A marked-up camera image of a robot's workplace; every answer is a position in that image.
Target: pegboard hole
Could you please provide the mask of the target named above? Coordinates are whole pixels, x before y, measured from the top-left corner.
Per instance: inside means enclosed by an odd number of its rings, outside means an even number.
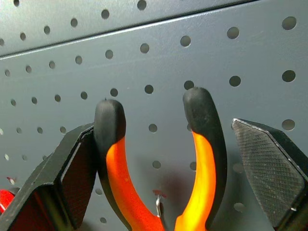
[[[195,161],[191,162],[191,164],[189,165],[189,167],[191,168],[192,171],[196,171],[197,169],[197,163]]]
[[[41,127],[38,127],[38,128],[37,128],[37,131],[38,131],[39,134],[42,134],[42,133],[43,133],[43,129],[42,129]]]
[[[46,35],[50,34],[50,27],[49,27],[49,26],[45,26],[45,27],[44,27],[44,33],[45,33]]]
[[[156,126],[156,124],[150,124],[150,125],[149,125],[149,131],[152,132],[152,133],[157,132],[157,126]]]
[[[32,97],[31,101],[32,101],[33,104],[37,104],[38,103],[38,100],[35,97]]]
[[[110,94],[111,94],[111,96],[116,97],[116,96],[118,95],[117,89],[112,88],[112,89],[110,90]]]
[[[88,94],[83,91],[81,94],[80,94],[80,97],[83,99],[83,100],[86,100],[88,98]]]
[[[104,10],[102,11],[102,18],[103,18],[103,19],[109,18],[109,11],[108,11],[107,9],[104,9]]]
[[[287,17],[282,21],[282,27],[285,30],[291,30],[296,26],[296,18]]]
[[[232,76],[229,80],[229,83],[233,87],[237,87],[241,84],[241,78],[238,76]]]
[[[63,126],[62,126],[62,127],[60,127],[60,132],[61,132],[61,133],[63,133],[63,134],[66,134],[66,128],[65,128],[65,127],[63,127]]]
[[[153,168],[159,169],[162,166],[162,164],[158,160],[155,160],[153,161],[152,166]]]
[[[19,6],[19,0],[14,0],[14,6],[16,6],[16,7]]]
[[[71,20],[71,26],[72,26],[72,27],[76,27],[77,25],[78,25],[77,19],[72,18],[72,20]]]
[[[28,66],[26,66],[26,71],[27,71],[27,73],[31,73],[32,72],[32,68],[28,65]]]
[[[190,88],[193,88],[194,87],[194,83],[191,81],[191,80],[187,80],[185,83],[184,83],[184,88],[186,90],[189,90]]]
[[[26,39],[26,34],[23,32],[23,33],[20,33],[20,39],[22,40],[22,41],[25,41],[25,39]]]
[[[103,192],[102,192],[101,189],[96,189],[95,192],[96,192],[96,194],[99,195],[99,196],[103,194]]]
[[[77,64],[81,64],[82,63],[82,58],[81,58],[81,56],[76,56],[76,58],[75,58],[75,62],[77,63]]]
[[[293,130],[295,127],[295,122],[291,119],[286,119],[282,122],[282,128],[287,131]]]
[[[152,85],[146,85],[145,88],[144,88],[144,91],[145,91],[145,93],[147,93],[147,94],[152,94],[153,91],[154,91],[154,88],[153,88]]]
[[[103,224],[106,224],[106,223],[107,223],[106,218],[100,218],[100,221],[101,221],[101,223],[103,223]]]
[[[23,160],[24,161],[27,161],[28,160],[28,157],[26,155],[23,155]]]
[[[61,96],[60,95],[55,95],[54,96],[54,100],[56,100],[57,102],[61,101]]]
[[[282,74],[282,79],[284,82],[292,82],[295,79],[295,72],[292,70],[287,70]]]
[[[145,0],[140,0],[137,3],[137,7],[139,10],[143,11],[146,8],[146,1]]]
[[[112,59],[114,56],[114,52],[112,50],[107,50],[105,56],[107,59]]]
[[[240,34],[240,30],[237,27],[231,27],[228,31],[227,31],[227,36],[230,39],[236,39]]]
[[[11,105],[16,106],[16,101],[14,99],[11,100]]]
[[[11,73],[10,73],[9,70],[5,70],[4,73],[5,73],[5,75],[6,75],[7,77],[10,77],[10,76],[11,76]]]
[[[244,212],[246,209],[246,207],[242,203],[235,203],[233,207],[236,211],[241,213]]]
[[[188,47],[191,44],[191,38],[185,35],[181,38],[180,43],[183,47]]]
[[[54,61],[50,61],[49,62],[49,67],[50,67],[50,69],[55,69],[56,68],[56,64],[54,63]]]
[[[147,52],[149,52],[149,50],[150,50],[150,46],[146,43],[144,43],[140,46],[140,51],[143,54],[146,54]]]
[[[10,182],[11,185],[15,185],[15,180],[13,178],[8,177],[8,179],[9,179],[9,182]]]
[[[232,168],[233,168],[234,172],[237,172],[237,173],[244,172],[244,167],[243,167],[243,165],[241,163],[234,164]]]

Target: tool handle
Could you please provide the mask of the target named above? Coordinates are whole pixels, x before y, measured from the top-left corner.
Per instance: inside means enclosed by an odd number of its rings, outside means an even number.
[[[227,181],[227,154],[223,132],[210,93],[189,89],[184,109],[196,149],[196,176],[189,202],[177,218],[175,231],[208,230],[221,204]]]
[[[133,231],[163,231],[160,219],[143,204],[130,179],[125,152],[126,120],[121,103],[101,101],[95,111],[94,138],[100,154],[100,178],[108,174],[108,183],[119,216],[123,216]]]

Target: pliers handle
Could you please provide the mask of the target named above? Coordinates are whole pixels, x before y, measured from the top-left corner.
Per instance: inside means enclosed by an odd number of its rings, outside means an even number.
[[[183,96],[196,149],[196,177],[191,198],[175,231],[205,231],[220,206],[227,180],[227,155],[219,117],[210,93],[192,88]],[[132,231],[164,231],[138,196],[129,176],[125,152],[126,119],[121,103],[101,101],[95,112],[94,138],[100,153],[99,175],[106,197]]]

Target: red object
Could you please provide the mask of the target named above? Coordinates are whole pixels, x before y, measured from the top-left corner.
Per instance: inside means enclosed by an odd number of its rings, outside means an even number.
[[[0,190],[0,212],[4,213],[7,207],[10,205],[14,199],[14,194],[7,190]]]
[[[167,198],[166,194],[164,194],[161,190],[154,189],[153,192],[155,196],[161,195],[162,197]]]

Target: gray pegboard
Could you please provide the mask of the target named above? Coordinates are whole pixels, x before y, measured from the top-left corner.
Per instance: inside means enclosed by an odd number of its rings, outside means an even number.
[[[0,0],[0,56],[248,1]]]
[[[260,0],[1,58],[0,186],[10,187],[7,177],[11,177],[21,187],[62,139],[60,127],[71,130],[92,122],[96,103],[112,98],[110,91],[115,88],[115,98],[122,102],[127,117],[132,181],[153,213],[152,189],[167,194],[166,218],[173,230],[194,181],[190,169],[195,161],[193,138],[182,105],[184,83],[190,80],[211,92],[228,151],[226,193],[212,230],[271,231],[245,174],[238,173],[240,157],[231,122],[240,117],[282,129],[282,122],[292,119],[295,128],[286,134],[308,153],[307,7],[306,0]],[[285,30],[282,22],[289,16],[296,18],[296,26]],[[235,39],[227,36],[232,27],[239,29]],[[191,39],[187,47],[180,43],[183,36]],[[141,52],[144,43],[149,45],[147,53]],[[111,59],[106,58],[107,50],[113,52]],[[82,57],[81,64],[76,64],[77,56]],[[54,69],[49,67],[50,61],[55,63]],[[294,81],[283,81],[286,70],[295,72]],[[239,76],[239,86],[230,85],[232,76]],[[145,92],[146,85],[153,86],[152,94]],[[81,98],[83,91],[86,100]],[[61,96],[60,102],[55,100],[56,94]],[[150,124],[157,125],[156,133],[149,131]],[[161,168],[153,168],[153,161],[159,161]],[[97,180],[95,189],[100,188]],[[104,195],[97,195],[95,189],[82,230],[126,230]],[[236,203],[244,204],[243,212],[234,209]]]

